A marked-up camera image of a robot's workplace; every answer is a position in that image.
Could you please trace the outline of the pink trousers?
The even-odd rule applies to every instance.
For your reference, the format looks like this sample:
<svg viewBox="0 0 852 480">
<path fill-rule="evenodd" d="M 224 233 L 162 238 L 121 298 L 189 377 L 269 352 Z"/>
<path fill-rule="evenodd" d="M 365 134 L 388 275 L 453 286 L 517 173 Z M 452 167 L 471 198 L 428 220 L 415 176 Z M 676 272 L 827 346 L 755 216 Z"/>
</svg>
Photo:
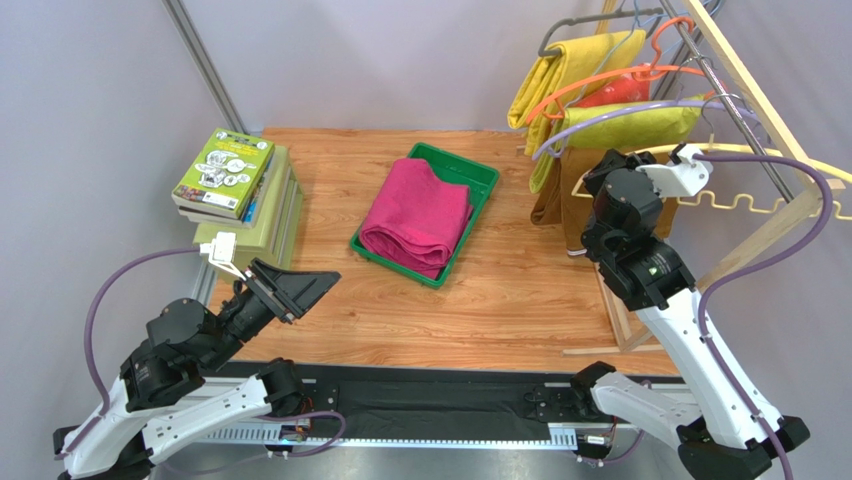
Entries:
<svg viewBox="0 0 852 480">
<path fill-rule="evenodd" d="M 396 160 L 358 233 L 364 248 L 435 280 L 472 212 L 470 187 L 441 180 L 423 159 Z"/>
</svg>

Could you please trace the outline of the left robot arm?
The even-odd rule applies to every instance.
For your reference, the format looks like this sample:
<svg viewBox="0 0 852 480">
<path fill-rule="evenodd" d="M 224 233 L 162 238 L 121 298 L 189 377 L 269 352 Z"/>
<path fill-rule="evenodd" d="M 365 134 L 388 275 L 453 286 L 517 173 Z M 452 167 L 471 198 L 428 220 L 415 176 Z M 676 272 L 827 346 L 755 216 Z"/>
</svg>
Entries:
<svg viewBox="0 0 852 480">
<path fill-rule="evenodd" d="M 340 280 L 336 271 L 288 271 L 254 259 L 214 313 L 181 298 L 146 325 L 101 404 L 74 428 L 53 434 L 63 479 L 145 479 L 196 440 L 245 419 L 299 423 L 313 417 L 291 360 L 276 358 L 218 393 L 221 370 L 270 322 L 302 318 Z"/>
</svg>

